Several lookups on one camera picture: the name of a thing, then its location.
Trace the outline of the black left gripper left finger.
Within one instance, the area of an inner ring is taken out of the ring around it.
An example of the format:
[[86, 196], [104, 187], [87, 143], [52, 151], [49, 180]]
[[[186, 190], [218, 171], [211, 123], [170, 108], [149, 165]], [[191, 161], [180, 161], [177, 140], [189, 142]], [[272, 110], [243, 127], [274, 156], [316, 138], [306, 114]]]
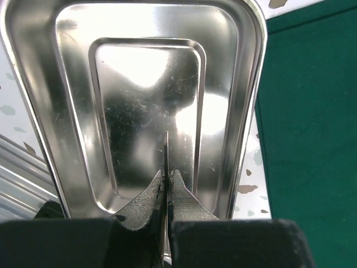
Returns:
[[110, 217], [1, 224], [1, 267], [162, 267], [163, 177]]

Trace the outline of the stainless steel tray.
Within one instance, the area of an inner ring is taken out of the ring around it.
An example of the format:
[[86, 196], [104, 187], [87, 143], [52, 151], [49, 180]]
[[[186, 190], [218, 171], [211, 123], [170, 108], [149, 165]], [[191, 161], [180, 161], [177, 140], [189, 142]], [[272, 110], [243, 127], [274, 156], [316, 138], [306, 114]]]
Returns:
[[1, 37], [65, 214], [117, 212], [169, 165], [233, 214], [267, 43], [256, 1], [2, 1]]

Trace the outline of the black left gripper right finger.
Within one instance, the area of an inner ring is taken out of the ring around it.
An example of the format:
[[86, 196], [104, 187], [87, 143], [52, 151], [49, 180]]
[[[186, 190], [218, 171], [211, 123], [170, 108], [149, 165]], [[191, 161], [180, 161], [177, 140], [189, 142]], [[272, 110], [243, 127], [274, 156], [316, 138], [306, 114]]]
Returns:
[[316, 267], [295, 222], [218, 219], [187, 189], [179, 170], [170, 177], [169, 215], [173, 267]]

